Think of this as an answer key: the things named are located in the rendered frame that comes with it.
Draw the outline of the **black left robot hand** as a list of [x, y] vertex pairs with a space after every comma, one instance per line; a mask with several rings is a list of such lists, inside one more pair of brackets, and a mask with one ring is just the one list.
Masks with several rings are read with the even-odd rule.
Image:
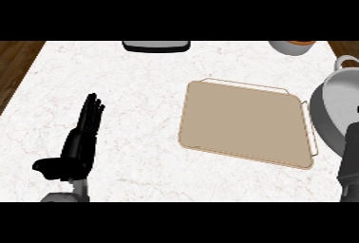
[[76, 127], [70, 130], [61, 157], [39, 159], [33, 169], [49, 180], [80, 180], [92, 172], [97, 156], [97, 134], [105, 105], [97, 93], [88, 96]]

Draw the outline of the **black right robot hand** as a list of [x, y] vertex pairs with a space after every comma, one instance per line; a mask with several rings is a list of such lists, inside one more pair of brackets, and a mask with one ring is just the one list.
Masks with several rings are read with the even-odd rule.
[[359, 177], [359, 121], [346, 130], [346, 149], [339, 172], [342, 185], [354, 184]]

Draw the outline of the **grey pot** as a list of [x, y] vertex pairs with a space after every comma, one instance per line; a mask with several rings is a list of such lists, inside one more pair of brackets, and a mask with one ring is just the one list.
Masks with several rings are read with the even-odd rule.
[[343, 67], [351, 55], [337, 58], [334, 71], [318, 86], [311, 99], [311, 116], [318, 134], [342, 157], [346, 149], [346, 129], [359, 122], [359, 67]]

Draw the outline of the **beige tray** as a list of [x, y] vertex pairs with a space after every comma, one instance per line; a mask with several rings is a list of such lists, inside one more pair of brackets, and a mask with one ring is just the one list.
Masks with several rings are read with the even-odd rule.
[[188, 84], [179, 125], [182, 147], [297, 169], [314, 167], [305, 102], [289, 92], [213, 79]]

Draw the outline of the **dark grey appliance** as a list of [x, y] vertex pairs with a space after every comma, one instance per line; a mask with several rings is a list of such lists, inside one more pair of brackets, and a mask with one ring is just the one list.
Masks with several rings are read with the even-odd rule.
[[185, 52], [191, 47], [190, 41], [123, 41], [125, 49], [145, 53]]

